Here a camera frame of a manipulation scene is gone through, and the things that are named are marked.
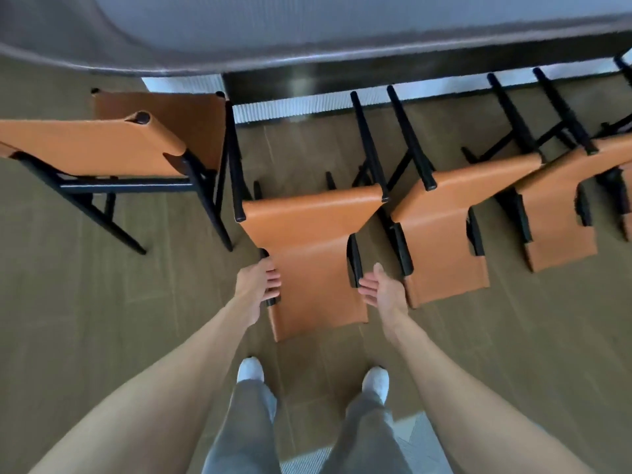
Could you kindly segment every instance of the person's left arm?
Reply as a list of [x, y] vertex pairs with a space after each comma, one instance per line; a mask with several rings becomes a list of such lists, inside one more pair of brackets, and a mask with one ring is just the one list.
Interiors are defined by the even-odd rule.
[[279, 286], [270, 258], [242, 269], [224, 308], [91, 410], [31, 472], [184, 473], [242, 336]]

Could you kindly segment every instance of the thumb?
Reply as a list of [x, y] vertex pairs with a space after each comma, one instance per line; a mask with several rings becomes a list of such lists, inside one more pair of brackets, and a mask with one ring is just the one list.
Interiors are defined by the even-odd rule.
[[384, 268], [380, 263], [375, 263], [375, 265], [373, 266], [373, 274], [375, 274], [377, 282], [382, 282], [385, 279], [389, 279], [389, 275], [384, 272]]

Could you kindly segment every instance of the pant leg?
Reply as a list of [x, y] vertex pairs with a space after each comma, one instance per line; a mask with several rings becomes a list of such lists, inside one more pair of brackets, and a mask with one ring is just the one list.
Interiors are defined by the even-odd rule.
[[280, 474], [274, 447], [275, 413], [276, 398], [263, 382], [238, 382], [202, 474]]
[[411, 474], [375, 392], [361, 392], [347, 408], [343, 429], [321, 474]]

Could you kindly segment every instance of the gray rug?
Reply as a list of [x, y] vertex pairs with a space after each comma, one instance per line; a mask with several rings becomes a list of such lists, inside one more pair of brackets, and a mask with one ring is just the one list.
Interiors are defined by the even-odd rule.
[[[414, 474], [453, 474], [426, 413], [397, 421], [395, 437]], [[317, 474], [331, 447], [281, 464], [283, 474]]]

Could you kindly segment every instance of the white shoe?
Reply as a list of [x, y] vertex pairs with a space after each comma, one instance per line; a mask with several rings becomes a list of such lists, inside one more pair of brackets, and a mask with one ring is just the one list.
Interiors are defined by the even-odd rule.
[[368, 370], [362, 381], [362, 392], [369, 390], [377, 394], [382, 404], [386, 402], [389, 395], [389, 372], [386, 369], [375, 366]]
[[255, 357], [245, 358], [239, 365], [237, 371], [237, 382], [253, 379], [264, 382], [264, 369]]

